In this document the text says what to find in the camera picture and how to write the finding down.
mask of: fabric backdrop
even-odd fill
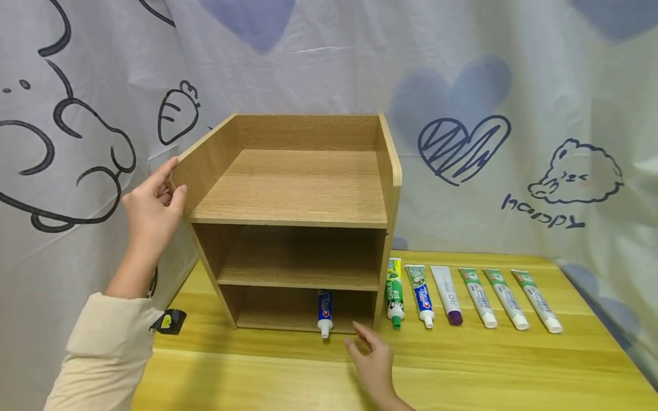
[[[3,404],[42,407],[120,194],[231,112],[385,112],[395,247],[554,258],[655,384],[656,25],[654,0],[2,2]],[[195,258],[179,233],[159,306]]]

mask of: purple cap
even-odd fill
[[[461,313],[459,311],[451,311],[448,313],[448,322],[451,326],[458,326],[463,323]]]

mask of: green cap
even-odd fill
[[[393,316],[391,321],[393,322],[393,329],[400,329],[402,326],[402,319],[399,316]]]

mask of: wooden shelf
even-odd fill
[[[374,151],[244,149],[191,222],[386,228]]]
[[[242,293],[237,325],[244,328],[318,332],[318,290],[301,288],[222,286],[222,292]],[[334,291],[332,333],[354,334],[352,321],[372,327],[375,293]]]
[[[377,291],[377,231],[244,226],[217,282]]]
[[[178,157],[184,216],[235,327],[376,327],[402,184],[383,114],[234,114]]]

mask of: wooden tabletop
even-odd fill
[[[433,279],[436,319],[426,330],[403,276],[402,329],[378,330],[395,351],[399,396],[417,410],[658,410],[658,395],[562,272],[531,256],[393,252],[403,264],[450,266],[464,324],[450,326]],[[499,325],[485,329],[457,267],[500,268],[526,312],[517,331],[488,283]],[[564,327],[549,334],[510,268],[528,270]],[[230,329],[197,265],[171,304],[188,313],[181,334],[158,335],[134,410],[369,410],[344,335]]]

